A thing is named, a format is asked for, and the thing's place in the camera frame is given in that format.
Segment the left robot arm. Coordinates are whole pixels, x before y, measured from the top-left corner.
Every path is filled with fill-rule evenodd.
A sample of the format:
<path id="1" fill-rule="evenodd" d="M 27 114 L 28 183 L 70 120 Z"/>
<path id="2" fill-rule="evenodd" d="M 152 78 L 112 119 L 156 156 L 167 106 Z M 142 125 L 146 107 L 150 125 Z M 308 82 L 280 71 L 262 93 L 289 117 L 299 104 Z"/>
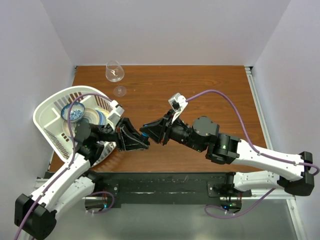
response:
<path id="1" fill-rule="evenodd" d="M 103 142 L 114 142 L 119 151 L 146 150 L 149 138 L 139 133 L 127 117 L 116 125 L 80 123 L 72 137 L 73 153 L 64 165 L 30 195 L 21 194 L 15 201 L 15 239 L 25 231 L 37 240 L 44 240 L 58 220 L 76 202 L 86 196 L 99 196 L 104 184 L 87 175 L 100 157 Z"/>

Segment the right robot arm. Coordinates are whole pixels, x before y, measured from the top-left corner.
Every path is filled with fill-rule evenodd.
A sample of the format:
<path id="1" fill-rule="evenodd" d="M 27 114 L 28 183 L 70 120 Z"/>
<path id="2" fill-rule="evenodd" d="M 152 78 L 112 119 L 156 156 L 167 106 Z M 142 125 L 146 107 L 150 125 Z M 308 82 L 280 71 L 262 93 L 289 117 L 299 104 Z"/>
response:
<path id="1" fill-rule="evenodd" d="M 312 154 L 288 154 L 263 147 L 250 146 L 243 139 L 220 133 L 220 126 L 201 116 L 192 125 L 174 117 L 169 111 L 162 118 L 146 123 L 140 131 L 155 143 L 166 145 L 173 140 L 197 152 L 206 152 L 206 159 L 219 165 L 246 165 L 257 172 L 236 172 L 223 183 L 223 192 L 230 197 L 253 189 L 283 189 L 295 196 L 310 196 L 314 176 L 310 173 Z"/>

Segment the stacked plates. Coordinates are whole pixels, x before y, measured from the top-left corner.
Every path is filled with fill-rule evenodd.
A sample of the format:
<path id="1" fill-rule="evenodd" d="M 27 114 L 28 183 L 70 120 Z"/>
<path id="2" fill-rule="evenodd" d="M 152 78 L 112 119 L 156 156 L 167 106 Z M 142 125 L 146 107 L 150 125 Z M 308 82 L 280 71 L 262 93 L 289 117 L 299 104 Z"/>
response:
<path id="1" fill-rule="evenodd" d="M 103 108 L 86 108 L 84 110 L 83 117 L 80 120 L 71 123 L 72 134 L 75 136 L 75 128 L 79 123 L 105 125 L 107 123 L 107 116 L 109 114 L 110 112 Z"/>

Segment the blue patterned bowl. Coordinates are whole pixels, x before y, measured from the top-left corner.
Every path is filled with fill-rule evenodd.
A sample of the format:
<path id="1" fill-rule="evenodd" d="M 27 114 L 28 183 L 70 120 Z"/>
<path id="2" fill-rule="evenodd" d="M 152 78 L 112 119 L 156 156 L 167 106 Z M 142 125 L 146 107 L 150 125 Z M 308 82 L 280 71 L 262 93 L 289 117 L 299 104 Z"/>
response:
<path id="1" fill-rule="evenodd" d="M 71 107 L 71 104 L 67 104 L 64 106 L 60 112 L 60 116 L 63 120 L 67 121 L 70 120 L 71 123 L 79 121 L 85 113 L 85 106 L 80 103 L 76 102 Z"/>

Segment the clear wine glass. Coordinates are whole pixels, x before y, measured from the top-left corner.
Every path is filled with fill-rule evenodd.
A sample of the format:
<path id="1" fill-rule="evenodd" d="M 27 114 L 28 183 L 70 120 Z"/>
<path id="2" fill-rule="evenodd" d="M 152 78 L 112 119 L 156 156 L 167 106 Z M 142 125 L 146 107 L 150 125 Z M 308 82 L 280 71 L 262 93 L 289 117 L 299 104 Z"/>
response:
<path id="1" fill-rule="evenodd" d="M 125 76 L 124 69 L 122 66 L 114 60 L 109 61 L 105 66 L 105 77 L 108 81 L 112 83 L 119 83 Z M 113 93 L 117 97 L 123 97 L 127 93 L 127 89 L 125 86 L 117 85 Z"/>

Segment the white plastic basket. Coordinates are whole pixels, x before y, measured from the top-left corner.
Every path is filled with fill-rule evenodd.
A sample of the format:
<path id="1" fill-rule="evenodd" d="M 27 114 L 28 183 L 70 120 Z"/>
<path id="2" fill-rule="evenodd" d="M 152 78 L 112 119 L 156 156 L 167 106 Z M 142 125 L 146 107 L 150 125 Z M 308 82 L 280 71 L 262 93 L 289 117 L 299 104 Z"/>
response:
<path id="1" fill-rule="evenodd" d="M 85 109 L 100 108 L 109 113 L 112 111 L 111 101 L 100 97 L 104 96 L 104 93 L 90 86 L 79 85 L 65 88 L 48 97 L 38 105 L 33 113 L 33 123 L 63 162 L 71 158 L 73 144 L 68 123 L 61 117 L 61 110 L 78 96 L 87 93 L 98 95 L 89 95 L 77 100 L 84 105 Z"/>

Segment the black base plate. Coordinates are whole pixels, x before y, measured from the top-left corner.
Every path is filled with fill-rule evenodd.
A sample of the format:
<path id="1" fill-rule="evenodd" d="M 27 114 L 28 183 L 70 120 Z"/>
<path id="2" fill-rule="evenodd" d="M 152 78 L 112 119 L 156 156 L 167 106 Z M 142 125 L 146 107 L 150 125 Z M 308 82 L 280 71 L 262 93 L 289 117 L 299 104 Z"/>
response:
<path id="1" fill-rule="evenodd" d="M 85 198 L 86 210 L 101 212 L 124 204 L 214 205 L 237 213 L 251 190 L 234 188 L 233 172 L 93 172 L 94 195 Z"/>

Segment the aluminium frame rail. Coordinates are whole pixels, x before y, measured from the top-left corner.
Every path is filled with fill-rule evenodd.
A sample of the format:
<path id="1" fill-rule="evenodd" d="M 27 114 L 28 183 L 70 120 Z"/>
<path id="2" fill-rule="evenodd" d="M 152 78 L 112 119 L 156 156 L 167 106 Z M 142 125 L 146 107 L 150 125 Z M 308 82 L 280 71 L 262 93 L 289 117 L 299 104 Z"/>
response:
<path id="1" fill-rule="evenodd" d="M 246 129 L 255 144 L 270 148 L 269 131 L 262 110 L 250 67 L 240 65 L 126 65 L 124 78 L 119 82 L 126 87 L 124 97 L 117 100 L 123 104 L 125 114 L 135 126 L 150 120 L 168 107 L 168 98 L 176 92 L 188 97 L 207 89 L 226 94 L 237 106 Z M 53 94 L 34 111 L 33 120 L 41 133 L 53 146 L 54 154 L 49 171 L 55 172 L 70 156 L 72 144 L 63 130 L 60 110 L 72 99 L 96 89 L 111 96 L 114 83 L 103 75 L 101 66 L 78 66 L 72 86 Z M 159 147 L 137 152 L 104 153 L 94 169 L 100 172 L 208 172 L 227 171 L 228 167 L 201 160 L 190 150 L 170 144 L 163 153 Z"/>

